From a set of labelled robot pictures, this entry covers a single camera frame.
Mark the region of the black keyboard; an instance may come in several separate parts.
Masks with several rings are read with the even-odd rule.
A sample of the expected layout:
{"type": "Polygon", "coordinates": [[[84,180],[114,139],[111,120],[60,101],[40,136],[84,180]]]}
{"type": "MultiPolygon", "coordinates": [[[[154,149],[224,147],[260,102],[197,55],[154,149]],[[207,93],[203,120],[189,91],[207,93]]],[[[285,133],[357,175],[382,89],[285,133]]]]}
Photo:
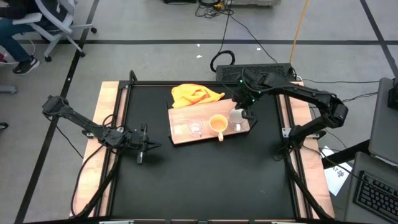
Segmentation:
{"type": "Polygon", "coordinates": [[[380,218],[398,224],[398,186],[361,170],[353,203],[380,218]]]}

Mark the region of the black perforated computer case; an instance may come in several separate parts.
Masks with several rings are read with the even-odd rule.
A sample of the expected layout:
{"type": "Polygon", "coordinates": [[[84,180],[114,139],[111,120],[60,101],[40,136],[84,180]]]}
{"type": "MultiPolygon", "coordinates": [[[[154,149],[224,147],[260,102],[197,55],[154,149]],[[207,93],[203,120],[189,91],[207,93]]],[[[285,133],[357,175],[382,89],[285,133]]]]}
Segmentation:
{"type": "Polygon", "coordinates": [[[246,65],[219,65],[216,68],[216,80],[232,82],[241,73],[242,69],[250,70],[253,74],[275,73],[289,81],[295,80],[293,68],[290,63],[263,63],[246,65]]]}

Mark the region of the beige ceramic mug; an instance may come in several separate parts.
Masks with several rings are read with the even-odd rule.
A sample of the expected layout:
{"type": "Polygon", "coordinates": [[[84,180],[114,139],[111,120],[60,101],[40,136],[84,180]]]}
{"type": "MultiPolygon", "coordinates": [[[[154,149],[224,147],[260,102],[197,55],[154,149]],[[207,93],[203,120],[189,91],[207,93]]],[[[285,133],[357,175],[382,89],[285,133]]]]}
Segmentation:
{"type": "Polygon", "coordinates": [[[210,133],[216,136],[220,142],[224,140],[223,133],[228,127],[228,120],[220,114],[216,114],[209,119],[210,133]]]}

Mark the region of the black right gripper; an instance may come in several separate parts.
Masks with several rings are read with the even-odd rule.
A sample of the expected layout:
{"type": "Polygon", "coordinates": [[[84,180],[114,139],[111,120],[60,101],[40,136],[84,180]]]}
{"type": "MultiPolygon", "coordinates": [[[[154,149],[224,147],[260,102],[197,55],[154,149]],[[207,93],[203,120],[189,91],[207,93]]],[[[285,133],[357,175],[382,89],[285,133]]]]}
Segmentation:
{"type": "Polygon", "coordinates": [[[234,94],[234,102],[236,103],[235,109],[243,109],[241,112],[241,116],[243,119],[253,120],[255,119],[255,114],[249,110],[251,106],[257,101],[250,90],[245,88],[240,88],[234,94]]]}

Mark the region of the orange cloth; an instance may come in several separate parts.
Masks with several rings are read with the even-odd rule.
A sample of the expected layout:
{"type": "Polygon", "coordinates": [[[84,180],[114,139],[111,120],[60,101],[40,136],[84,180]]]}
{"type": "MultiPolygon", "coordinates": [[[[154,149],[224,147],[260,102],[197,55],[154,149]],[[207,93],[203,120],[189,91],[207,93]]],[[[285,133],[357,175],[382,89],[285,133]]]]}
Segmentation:
{"type": "Polygon", "coordinates": [[[225,96],[225,93],[217,93],[203,85],[194,83],[186,83],[173,87],[171,94],[174,99],[173,108],[211,103],[219,101],[225,96]]]}

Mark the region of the white office chair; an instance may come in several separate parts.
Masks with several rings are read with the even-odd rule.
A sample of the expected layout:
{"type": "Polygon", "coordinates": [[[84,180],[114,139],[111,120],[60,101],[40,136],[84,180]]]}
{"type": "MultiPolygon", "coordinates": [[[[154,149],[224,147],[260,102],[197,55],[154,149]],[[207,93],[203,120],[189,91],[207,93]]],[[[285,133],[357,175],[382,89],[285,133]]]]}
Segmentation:
{"type": "Polygon", "coordinates": [[[80,57],[85,57],[86,54],[81,47],[72,39],[72,34],[76,30],[89,29],[92,33],[97,33],[97,29],[93,24],[73,25],[76,0],[34,0],[40,12],[27,14],[24,18],[13,20],[14,25],[29,25],[33,30],[38,32],[44,39],[49,41],[49,46],[44,52],[46,62],[51,62],[52,58],[49,55],[54,47],[61,39],[67,39],[69,43],[73,44],[80,57]],[[43,28],[38,23],[45,17],[55,26],[54,29],[43,28]]]}

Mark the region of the black device on desk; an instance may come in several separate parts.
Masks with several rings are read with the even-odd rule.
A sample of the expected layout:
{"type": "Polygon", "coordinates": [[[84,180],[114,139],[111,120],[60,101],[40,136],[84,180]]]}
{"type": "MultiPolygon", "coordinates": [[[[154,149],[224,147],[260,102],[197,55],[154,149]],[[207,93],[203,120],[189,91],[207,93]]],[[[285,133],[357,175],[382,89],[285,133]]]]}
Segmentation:
{"type": "Polygon", "coordinates": [[[398,111],[398,78],[394,78],[393,87],[388,91],[387,106],[398,111]]]}

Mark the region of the light wooden board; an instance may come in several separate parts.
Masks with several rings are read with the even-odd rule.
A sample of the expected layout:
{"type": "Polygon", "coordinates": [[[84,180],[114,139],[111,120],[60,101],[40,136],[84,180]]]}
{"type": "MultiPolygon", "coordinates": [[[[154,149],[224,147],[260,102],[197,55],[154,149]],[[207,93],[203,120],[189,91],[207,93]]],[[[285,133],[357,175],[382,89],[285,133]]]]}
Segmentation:
{"type": "Polygon", "coordinates": [[[230,99],[220,100],[211,103],[186,106],[184,108],[172,108],[168,110],[171,140],[174,144],[183,144],[193,141],[202,141],[210,138],[217,138],[210,133],[209,119],[220,114],[228,120],[228,127],[223,136],[247,133],[251,130],[249,121],[245,121],[241,131],[235,131],[229,122],[229,112],[235,107],[235,102],[230,99]],[[202,137],[195,137],[190,134],[188,121],[200,119],[203,122],[202,137]]]}

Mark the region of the white paper sheet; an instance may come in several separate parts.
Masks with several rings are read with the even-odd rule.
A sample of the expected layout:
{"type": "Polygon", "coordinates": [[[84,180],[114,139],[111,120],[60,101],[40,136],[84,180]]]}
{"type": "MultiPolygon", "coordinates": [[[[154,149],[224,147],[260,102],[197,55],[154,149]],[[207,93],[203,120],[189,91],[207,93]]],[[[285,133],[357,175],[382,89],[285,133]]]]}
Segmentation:
{"type": "Polygon", "coordinates": [[[324,170],[328,190],[332,195],[338,195],[338,192],[347,180],[349,172],[351,172],[352,169],[351,165],[344,162],[339,166],[334,166],[324,170]]]}

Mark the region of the grey white patterned mug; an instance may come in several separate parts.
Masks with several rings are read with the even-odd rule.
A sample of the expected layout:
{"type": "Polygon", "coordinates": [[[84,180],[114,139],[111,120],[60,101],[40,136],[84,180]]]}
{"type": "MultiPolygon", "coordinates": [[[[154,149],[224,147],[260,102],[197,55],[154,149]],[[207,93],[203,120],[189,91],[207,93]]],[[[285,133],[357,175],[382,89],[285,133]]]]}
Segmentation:
{"type": "Polygon", "coordinates": [[[246,121],[243,118],[243,109],[231,109],[229,112],[229,122],[235,131],[241,131],[243,123],[246,121]]]}

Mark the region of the grey desk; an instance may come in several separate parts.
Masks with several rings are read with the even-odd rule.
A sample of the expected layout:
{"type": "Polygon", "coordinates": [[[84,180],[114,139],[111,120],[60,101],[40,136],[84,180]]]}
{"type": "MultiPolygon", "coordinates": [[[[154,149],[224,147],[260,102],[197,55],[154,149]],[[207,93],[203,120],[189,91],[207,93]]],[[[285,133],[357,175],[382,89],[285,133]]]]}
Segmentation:
{"type": "Polygon", "coordinates": [[[379,81],[369,151],[398,166],[398,110],[387,105],[389,91],[393,86],[394,81],[389,78],[381,78],[379,81]]]}
{"type": "Polygon", "coordinates": [[[364,170],[369,172],[382,180],[398,186],[398,167],[389,165],[379,159],[373,158],[365,153],[358,152],[355,155],[354,167],[352,174],[354,175],[351,179],[348,201],[345,211],[345,221],[353,223],[367,223],[367,224],[395,224],[393,222],[384,220],[379,216],[365,210],[353,203],[353,197],[355,192],[356,184],[359,180],[359,172],[364,170]]]}

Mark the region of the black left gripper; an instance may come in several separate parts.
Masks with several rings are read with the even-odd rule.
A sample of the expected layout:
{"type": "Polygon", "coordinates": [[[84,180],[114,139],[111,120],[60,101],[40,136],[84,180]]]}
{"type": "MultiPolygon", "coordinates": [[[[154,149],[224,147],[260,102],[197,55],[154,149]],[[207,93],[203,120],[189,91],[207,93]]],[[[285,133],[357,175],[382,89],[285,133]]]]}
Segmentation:
{"type": "Polygon", "coordinates": [[[124,147],[130,151],[137,151],[136,162],[137,164],[143,163],[145,152],[161,147],[162,144],[156,141],[147,140],[147,125],[141,124],[141,132],[128,131],[124,135],[124,147]]]}

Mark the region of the person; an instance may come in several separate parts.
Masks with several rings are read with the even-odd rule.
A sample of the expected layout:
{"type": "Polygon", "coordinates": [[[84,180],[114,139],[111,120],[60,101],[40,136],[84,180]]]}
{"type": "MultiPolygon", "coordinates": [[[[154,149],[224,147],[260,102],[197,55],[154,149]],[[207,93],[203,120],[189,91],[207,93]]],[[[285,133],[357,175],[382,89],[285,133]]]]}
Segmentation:
{"type": "Polygon", "coordinates": [[[30,25],[15,25],[13,21],[23,19],[27,14],[36,13],[39,10],[34,0],[4,0],[4,2],[7,6],[0,7],[0,46],[17,62],[12,70],[13,73],[26,75],[37,68],[40,61],[33,55],[29,55],[13,36],[34,30],[30,25]]]}

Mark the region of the clear glass mug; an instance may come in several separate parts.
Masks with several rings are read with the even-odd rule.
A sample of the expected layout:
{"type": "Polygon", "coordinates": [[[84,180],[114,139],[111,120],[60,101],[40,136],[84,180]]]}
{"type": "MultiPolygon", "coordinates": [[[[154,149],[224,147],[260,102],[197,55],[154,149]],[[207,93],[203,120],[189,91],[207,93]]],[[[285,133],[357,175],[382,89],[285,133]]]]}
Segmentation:
{"type": "Polygon", "coordinates": [[[203,127],[203,122],[200,119],[194,119],[188,121],[188,129],[192,136],[199,138],[202,137],[202,127],[203,127]]]}

